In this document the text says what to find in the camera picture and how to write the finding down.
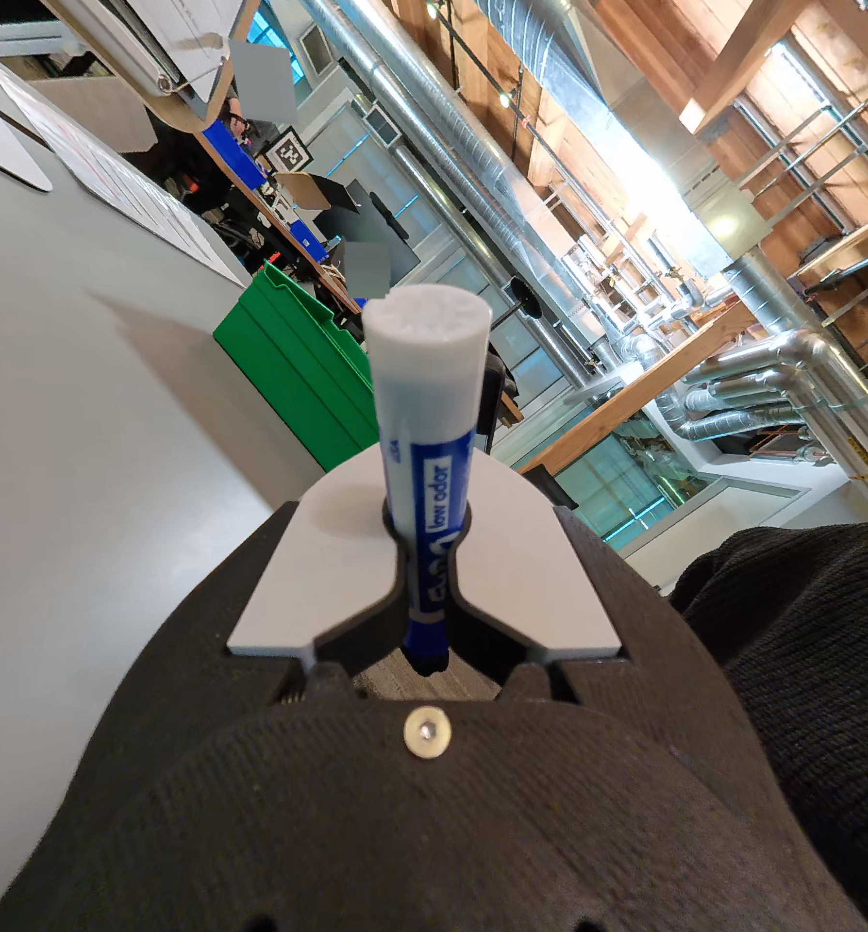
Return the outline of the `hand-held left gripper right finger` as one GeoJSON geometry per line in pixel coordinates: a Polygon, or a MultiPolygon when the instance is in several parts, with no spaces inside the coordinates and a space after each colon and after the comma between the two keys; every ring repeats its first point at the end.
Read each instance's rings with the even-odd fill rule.
{"type": "Polygon", "coordinates": [[[550,501],[473,452],[454,543],[454,651],[471,666],[610,659],[619,639],[550,501]]]}

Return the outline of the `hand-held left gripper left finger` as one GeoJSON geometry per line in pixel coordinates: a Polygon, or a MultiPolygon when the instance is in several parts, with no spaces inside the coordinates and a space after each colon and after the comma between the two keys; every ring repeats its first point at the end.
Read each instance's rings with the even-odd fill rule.
{"type": "Polygon", "coordinates": [[[408,627],[406,557],[388,523],[379,446],[300,498],[233,633],[231,654],[373,666],[408,627]]]}

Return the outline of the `green plastic bin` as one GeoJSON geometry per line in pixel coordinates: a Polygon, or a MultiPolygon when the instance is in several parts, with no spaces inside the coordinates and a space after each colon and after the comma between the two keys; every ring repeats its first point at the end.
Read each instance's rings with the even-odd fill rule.
{"type": "Polygon", "coordinates": [[[366,353],[279,268],[264,264],[213,338],[323,470],[378,443],[366,353]]]}

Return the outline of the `blue dry erase marker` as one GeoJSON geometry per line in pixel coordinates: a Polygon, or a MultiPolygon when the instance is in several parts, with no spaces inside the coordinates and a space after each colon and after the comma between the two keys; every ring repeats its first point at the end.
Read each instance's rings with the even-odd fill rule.
{"type": "Polygon", "coordinates": [[[407,550],[401,650],[422,676],[449,664],[449,553],[466,517],[491,322],[483,298],[441,284],[397,288],[362,311],[386,503],[407,550]]]}

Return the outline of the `grey desk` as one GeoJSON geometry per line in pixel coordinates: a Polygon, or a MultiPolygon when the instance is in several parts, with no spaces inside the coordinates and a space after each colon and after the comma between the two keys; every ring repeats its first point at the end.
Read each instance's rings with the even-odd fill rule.
{"type": "Polygon", "coordinates": [[[0,172],[0,896],[163,621],[323,470],[212,336],[241,287],[0,172]]]}

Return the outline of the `black tablet screen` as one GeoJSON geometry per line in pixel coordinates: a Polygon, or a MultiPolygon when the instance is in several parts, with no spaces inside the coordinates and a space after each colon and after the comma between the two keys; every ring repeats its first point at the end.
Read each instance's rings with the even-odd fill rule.
{"type": "Polygon", "coordinates": [[[475,425],[477,449],[491,453],[495,432],[500,419],[502,395],[510,381],[501,359],[487,349],[484,365],[483,386],[475,425]]]}

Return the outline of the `wooden ceiling beam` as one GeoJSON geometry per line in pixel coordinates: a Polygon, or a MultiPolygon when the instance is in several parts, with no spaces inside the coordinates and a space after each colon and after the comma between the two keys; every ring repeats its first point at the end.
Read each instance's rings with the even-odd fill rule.
{"type": "Polygon", "coordinates": [[[745,332],[753,324],[754,316],[743,304],[738,304],[710,320],[699,332],[670,351],[638,379],[603,403],[532,460],[517,467],[516,471],[525,474],[543,466],[551,475],[562,472],[603,441],[617,426],[656,399],[663,391],[672,388],[694,367],[719,353],[735,336],[745,332]]]}

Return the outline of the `person's black sweater torso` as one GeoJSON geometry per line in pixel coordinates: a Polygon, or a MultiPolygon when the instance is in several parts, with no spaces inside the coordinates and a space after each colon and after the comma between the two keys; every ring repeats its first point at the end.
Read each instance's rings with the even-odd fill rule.
{"type": "Polygon", "coordinates": [[[754,528],[669,596],[724,670],[792,811],[868,920],[868,523],[754,528]]]}

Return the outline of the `framed marker tag sign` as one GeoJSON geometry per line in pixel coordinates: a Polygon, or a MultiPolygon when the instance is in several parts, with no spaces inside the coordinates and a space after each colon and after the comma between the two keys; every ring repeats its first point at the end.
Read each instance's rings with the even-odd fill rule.
{"type": "Polygon", "coordinates": [[[292,126],[283,131],[274,145],[265,151],[265,158],[277,173],[303,171],[314,161],[306,144],[292,126]]]}

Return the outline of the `blue plastic bin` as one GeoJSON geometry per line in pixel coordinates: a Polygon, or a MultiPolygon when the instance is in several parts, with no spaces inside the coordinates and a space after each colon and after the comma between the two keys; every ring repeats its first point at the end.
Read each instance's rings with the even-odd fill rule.
{"type": "Polygon", "coordinates": [[[267,182],[267,175],[253,160],[246,147],[237,141],[220,120],[214,120],[203,131],[202,137],[246,188],[255,191],[267,182]]]}

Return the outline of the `laminated paper sheet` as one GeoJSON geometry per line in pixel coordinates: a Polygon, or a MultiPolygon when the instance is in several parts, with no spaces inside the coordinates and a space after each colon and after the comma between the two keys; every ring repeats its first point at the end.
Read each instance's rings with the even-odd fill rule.
{"type": "Polygon", "coordinates": [[[0,87],[88,191],[202,265],[242,284],[213,248],[195,215],[169,192],[1,65],[0,87]]]}

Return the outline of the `wooden divider panel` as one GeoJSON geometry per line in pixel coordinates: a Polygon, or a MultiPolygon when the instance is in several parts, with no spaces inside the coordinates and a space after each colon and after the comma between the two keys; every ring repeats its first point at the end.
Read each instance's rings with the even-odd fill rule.
{"type": "MultiPolygon", "coordinates": [[[[163,61],[163,52],[151,35],[121,12],[114,2],[44,1],[44,6],[65,23],[95,53],[114,76],[130,87],[160,120],[184,133],[201,133],[217,118],[234,78],[234,67],[224,62],[210,101],[204,103],[179,80],[176,68],[163,61]]],[[[258,1],[242,1],[243,9],[231,32],[231,41],[245,41],[258,1]]]]}

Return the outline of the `long silver ventilation duct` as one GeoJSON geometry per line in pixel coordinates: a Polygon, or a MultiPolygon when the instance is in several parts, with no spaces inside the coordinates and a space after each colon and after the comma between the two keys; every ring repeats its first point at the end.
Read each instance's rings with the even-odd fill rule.
{"type": "Polygon", "coordinates": [[[301,3],[572,336],[617,368],[577,246],[383,2],[301,3]]]}

